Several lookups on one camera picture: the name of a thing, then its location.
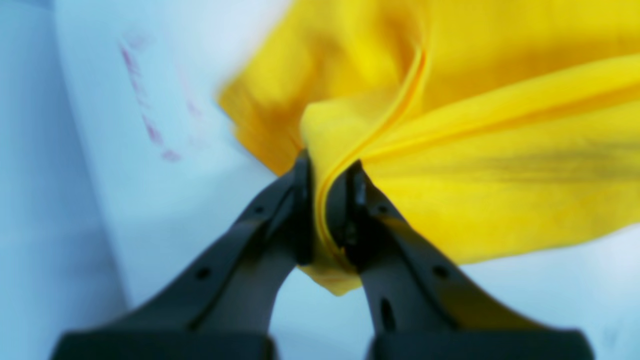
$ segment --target yellow cloth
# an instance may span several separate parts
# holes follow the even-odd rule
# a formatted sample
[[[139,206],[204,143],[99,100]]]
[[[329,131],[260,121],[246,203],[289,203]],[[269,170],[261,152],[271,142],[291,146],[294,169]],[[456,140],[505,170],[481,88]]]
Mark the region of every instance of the yellow cloth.
[[[457,263],[573,245],[640,220],[640,1],[299,0],[220,104],[276,174],[308,147],[317,258],[353,161]]]

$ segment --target white wall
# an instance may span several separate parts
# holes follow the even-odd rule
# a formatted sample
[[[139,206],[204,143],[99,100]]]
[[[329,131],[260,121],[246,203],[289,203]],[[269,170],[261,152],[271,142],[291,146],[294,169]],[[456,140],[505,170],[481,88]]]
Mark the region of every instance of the white wall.
[[[157,18],[162,4],[56,3],[78,129],[132,305],[164,286],[274,178],[235,143],[211,88],[195,91],[186,67],[180,77],[180,54]]]
[[[0,359],[125,310],[58,59],[53,15],[0,1]]]

